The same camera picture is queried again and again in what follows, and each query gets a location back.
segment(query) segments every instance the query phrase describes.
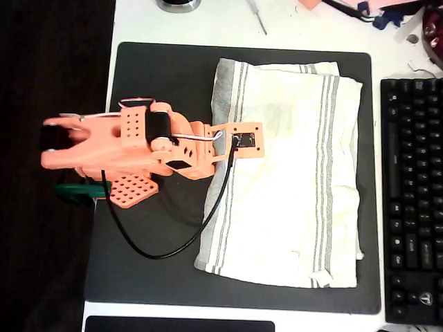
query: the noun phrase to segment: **desk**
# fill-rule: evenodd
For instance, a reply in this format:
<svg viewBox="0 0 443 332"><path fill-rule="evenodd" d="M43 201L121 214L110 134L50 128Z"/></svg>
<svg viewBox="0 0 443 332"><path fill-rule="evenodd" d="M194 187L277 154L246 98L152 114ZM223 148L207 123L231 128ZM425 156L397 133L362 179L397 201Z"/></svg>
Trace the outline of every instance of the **desk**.
<svg viewBox="0 0 443 332"><path fill-rule="evenodd" d="M400 44L393 37L391 24L379 31L347 17L321 3L309 12L296 0L257 0L260 15L268 30L265 36L246 0L203 0L200 7L187 14L160 10L154 0L117 0L114 36L111 49L107 110L111 99L117 47L121 42L150 42L295 50L330 50L363 52L372 58L374 109L374 150L379 220L381 298L383 299L383 248L381 205L381 147L379 82L384 77L411 77L411 61L416 67L437 71L427 61L422 45L407 41ZM277 332L284 331L362 331L374 332L384 325L384 305L377 315L346 315L301 311L112 304L85 302L84 321L90 315L190 317L239 320L271 320Z"/></svg>

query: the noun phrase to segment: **black mouse pad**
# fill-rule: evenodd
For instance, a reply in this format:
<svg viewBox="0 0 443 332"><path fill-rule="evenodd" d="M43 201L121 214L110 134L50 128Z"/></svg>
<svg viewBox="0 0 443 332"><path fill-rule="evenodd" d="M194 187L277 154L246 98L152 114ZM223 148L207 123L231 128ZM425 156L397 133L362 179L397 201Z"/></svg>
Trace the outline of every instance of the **black mouse pad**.
<svg viewBox="0 0 443 332"><path fill-rule="evenodd" d="M274 332L273 322L90 316L84 332Z"/></svg>
<svg viewBox="0 0 443 332"><path fill-rule="evenodd" d="M357 188L359 234L365 258L357 263L358 286L303 289L240 282L194 268L199 242L170 259L137 255L97 204L85 297L92 302L272 308L340 313L378 313L379 254L372 132L371 61L366 54L124 43L118 49L111 110L128 97L167 101L189 121L211 123L210 101L221 57L251 64L338 62L342 76L363 83L359 110ZM146 252L161 254L188 240L203 219L210 178L178 174L154 177L160 192L117 212L130 237Z"/></svg>

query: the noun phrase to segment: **white towel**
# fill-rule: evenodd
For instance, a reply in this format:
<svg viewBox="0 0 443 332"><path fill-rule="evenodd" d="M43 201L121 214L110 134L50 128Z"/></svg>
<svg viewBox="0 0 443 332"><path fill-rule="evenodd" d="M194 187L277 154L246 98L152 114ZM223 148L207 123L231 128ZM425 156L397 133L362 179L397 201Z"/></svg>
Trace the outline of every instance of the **white towel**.
<svg viewBox="0 0 443 332"><path fill-rule="evenodd" d="M262 122L264 158L235 160L196 268L258 284L356 286L361 83L338 75L335 63L220 60L213 123ZM224 140L216 142L224 152ZM225 172L217 163L205 217Z"/></svg>

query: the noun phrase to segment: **black keyboard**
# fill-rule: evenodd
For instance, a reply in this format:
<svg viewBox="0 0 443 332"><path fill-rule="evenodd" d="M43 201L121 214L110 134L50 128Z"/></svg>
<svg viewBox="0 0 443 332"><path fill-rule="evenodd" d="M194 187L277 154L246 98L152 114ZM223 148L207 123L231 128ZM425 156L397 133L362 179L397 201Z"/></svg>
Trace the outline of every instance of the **black keyboard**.
<svg viewBox="0 0 443 332"><path fill-rule="evenodd" d="M386 321L443 325L443 80L381 81Z"/></svg>

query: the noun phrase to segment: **dark floor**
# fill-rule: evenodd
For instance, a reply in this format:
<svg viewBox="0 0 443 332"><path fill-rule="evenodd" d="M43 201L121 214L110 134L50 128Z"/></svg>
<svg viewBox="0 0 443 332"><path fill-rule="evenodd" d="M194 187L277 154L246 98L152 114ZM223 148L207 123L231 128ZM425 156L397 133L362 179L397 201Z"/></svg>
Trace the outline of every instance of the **dark floor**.
<svg viewBox="0 0 443 332"><path fill-rule="evenodd" d="M79 331L93 211L55 198L42 120L105 106L114 0L0 4L0 312L7 331Z"/></svg>

